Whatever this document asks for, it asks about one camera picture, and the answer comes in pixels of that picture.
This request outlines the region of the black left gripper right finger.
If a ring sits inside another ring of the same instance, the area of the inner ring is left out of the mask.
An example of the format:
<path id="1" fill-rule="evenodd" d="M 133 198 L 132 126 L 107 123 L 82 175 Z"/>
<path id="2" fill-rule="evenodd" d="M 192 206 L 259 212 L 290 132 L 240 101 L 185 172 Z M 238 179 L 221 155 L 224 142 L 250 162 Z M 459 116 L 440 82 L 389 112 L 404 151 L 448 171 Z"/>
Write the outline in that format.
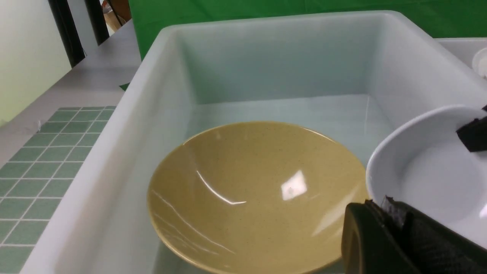
<path id="1" fill-rule="evenodd" d="M 474 118 L 456 127 L 456 135 L 470 153 L 487 150 L 487 118 Z"/>

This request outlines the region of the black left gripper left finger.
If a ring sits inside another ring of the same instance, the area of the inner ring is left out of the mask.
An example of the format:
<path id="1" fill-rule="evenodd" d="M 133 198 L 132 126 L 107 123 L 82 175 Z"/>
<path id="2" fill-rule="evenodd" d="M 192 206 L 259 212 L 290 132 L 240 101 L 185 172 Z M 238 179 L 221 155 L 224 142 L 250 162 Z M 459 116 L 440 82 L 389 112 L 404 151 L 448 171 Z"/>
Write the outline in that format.
<path id="1" fill-rule="evenodd" d="M 485 274 L 485 248 L 386 196 L 345 209 L 341 254 L 347 274 Z"/>

